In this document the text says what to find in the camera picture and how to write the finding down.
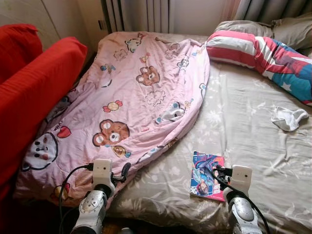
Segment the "comic book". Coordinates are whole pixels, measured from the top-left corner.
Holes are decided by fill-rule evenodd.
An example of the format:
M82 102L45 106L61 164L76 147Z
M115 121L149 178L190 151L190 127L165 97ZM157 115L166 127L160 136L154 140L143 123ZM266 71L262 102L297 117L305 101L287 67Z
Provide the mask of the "comic book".
M192 195L224 201L223 191L220 190L220 184L209 172L216 168L218 164L224 166L223 157L194 151L191 178Z

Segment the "wire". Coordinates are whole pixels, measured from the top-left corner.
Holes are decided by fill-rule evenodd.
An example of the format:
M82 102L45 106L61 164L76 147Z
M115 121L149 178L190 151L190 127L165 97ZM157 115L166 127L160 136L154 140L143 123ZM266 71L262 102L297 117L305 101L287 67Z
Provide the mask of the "wire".
M78 169L80 168L86 168L88 169L89 171L92 171L93 170L93 163L89 163L88 165L83 165L83 166L79 166L79 167L76 167L75 169L73 169L69 174L68 176L66 177L66 179L63 181L62 183L62 187L60 189L60 192L59 192L59 196L58 196L58 209L59 209L59 218L60 218L60 225L59 225L59 229L61 230L61 232L63 232L62 230L62 220L63 220L63 214L62 214L62 195L63 195L63 190L64 190L64 187L69 179L69 177Z
M62 229L62 227L63 227L63 221L65 220L66 216L67 216L71 211L76 210L77 208L78 208L78 207L71 208L70 210L68 210L68 211L64 214L62 220L60 221L59 227L58 227L58 234L62 234L62 233L63 233L63 229Z
M265 219L264 215L261 213L261 211L258 209L258 207L253 203L253 201L250 200L249 197L247 197L242 191L232 187L231 185L228 185L227 183L223 182L222 180L220 180L218 177L215 176L215 171L217 171L218 169L217 168L214 168L213 171L211 172L209 170L209 172L211 173L212 177L214 179L216 179L220 184L228 187L229 189L232 189L233 191L237 192L239 195L241 195L243 198L245 198L246 200L248 200L251 204L251 206L258 212L258 214L260 215L260 217L262 218L263 220L263 223L264 223L264 226L265 226L265 229L267 231L268 234L271 234L270 232L270 229L269 229L269 225L267 223L267 220Z

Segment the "red cushion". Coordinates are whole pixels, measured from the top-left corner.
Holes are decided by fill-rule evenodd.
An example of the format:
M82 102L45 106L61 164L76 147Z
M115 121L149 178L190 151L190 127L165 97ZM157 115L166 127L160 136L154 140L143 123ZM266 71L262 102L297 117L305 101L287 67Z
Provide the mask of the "red cushion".
M36 32L30 24L0 27L0 84L42 53Z
M87 48L65 38L0 85L0 200L41 121L71 89Z

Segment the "white curtain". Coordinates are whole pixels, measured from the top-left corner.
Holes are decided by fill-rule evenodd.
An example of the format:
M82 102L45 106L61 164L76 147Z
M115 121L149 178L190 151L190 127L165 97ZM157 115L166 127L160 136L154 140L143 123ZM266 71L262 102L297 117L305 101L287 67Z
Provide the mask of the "white curtain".
M175 0L106 0L112 32L173 33Z
M270 23L312 11L312 0L241 0L234 20Z

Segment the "star print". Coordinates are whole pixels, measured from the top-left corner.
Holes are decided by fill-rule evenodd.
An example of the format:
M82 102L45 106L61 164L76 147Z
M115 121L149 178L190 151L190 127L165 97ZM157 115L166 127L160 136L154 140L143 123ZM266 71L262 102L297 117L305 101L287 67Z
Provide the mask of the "star print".
M291 84L286 84L285 82L283 82L283 85L281 87L287 90L288 92L291 91Z

